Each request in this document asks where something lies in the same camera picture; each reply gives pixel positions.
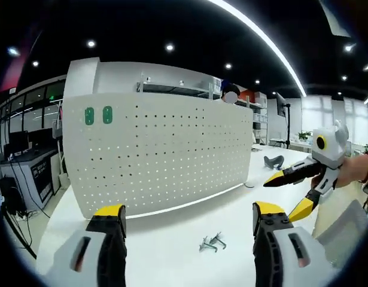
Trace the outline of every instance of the handheld robotic gripper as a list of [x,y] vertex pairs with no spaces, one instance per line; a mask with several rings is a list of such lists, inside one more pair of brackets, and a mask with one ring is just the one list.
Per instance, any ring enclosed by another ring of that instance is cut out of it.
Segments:
[[349,133],[346,125],[335,121],[333,127],[313,131],[312,154],[294,163],[287,169],[275,173],[264,187],[279,187],[285,184],[298,184],[305,178],[320,174],[321,181],[312,187],[294,210],[289,214],[291,222],[307,217],[335,189],[340,167],[345,159],[346,142]]

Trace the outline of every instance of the white table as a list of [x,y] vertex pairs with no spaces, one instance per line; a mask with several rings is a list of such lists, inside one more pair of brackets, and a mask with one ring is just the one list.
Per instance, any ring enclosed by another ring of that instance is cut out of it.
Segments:
[[[297,185],[264,188],[275,171],[264,166],[263,156],[285,157],[284,166],[307,156],[304,152],[254,145],[248,183],[202,203],[144,218],[127,220],[127,286],[254,286],[256,269],[253,256],[252,203],[267,201],[280,205],[289,214],[306,195],[310,179]],[[312,214],[294,225],[312,233],[317,218]],[[37,272],[46,274],[53,254],[78,229],[85,229],[83,218],[70,187],[49,220],[39,245]],[[227,248],[217,253],[199,252],[205,236],[222,231]]]
[[313,149],[313,146],[307,142],[293,142],[290,141],[290,148],[292,146],[297,146],[299,148],[302,148],[304,152],[311,153],[311,150]]
[[[283,139],[270,139],[270,142],[285,142]],[[313,146],[307,142],[295,142],[290,141],[290,149],[292,146],[296,146],[298,148],[301,148],[302,151],[311,153],[311,150],[313,149]]]

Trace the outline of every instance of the human hand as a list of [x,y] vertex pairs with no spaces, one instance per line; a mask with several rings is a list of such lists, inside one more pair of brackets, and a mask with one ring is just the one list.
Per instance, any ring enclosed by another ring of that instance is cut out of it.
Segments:
[[[336,188],[345,187],[355,180],[355,167],[352,164],[351,158],[345,157],[342,166],[340,167],[340,172],[338,174],[338,180],[336,183]],[[311,179],[311,187],[315,188],[322,180],[323,175],[319,174]]]

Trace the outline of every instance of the white pegboard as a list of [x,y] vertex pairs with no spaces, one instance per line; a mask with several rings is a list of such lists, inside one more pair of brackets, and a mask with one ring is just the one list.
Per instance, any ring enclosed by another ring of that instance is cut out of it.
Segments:
[[[112,107],[112,123],[103,109]],[[85,110],[94,109],[86,125]],[[247,180],[252,110],[195,97],[106,93],[66,98],[63,146],[86,218],[124,203],[127,216],[181,206]]]

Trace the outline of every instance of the black ceiling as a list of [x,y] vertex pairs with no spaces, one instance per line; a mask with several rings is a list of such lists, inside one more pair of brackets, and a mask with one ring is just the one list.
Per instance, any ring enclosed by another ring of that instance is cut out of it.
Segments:
[[[343,46],[355,40],[332,35],[318,1],[228,3],[274,41],[307,94],[337,97],[341,91],[360,100],[368,96],[368,72],[362,71],[368,64],[365,49],[358,43],[351,54],[343,52]],[[21,16],[19,9],[15,8],[24,25],[11,28],[5,34],[6,42],[17,44],[30,29],[32,33],[41,31],[23,68],[19,90],[66,74],[71,60],[99,56],[101,61],[191,69],[227,78],[268,96],[272,91],[285,97],[300,96],[274,52],[242,22],[207,0],[57,1],[47,8],[35,6],[26,16]],[[88,39],[94,39],[97,47],[87,48]],[[169,42],[175,46],[172,53],[164,49]],[[33,60],[39,61],[39,67],[32,67]],[[224,68],[227,62],[233,65],[231,70]],[[342,75],[348,76],[346,82]]]

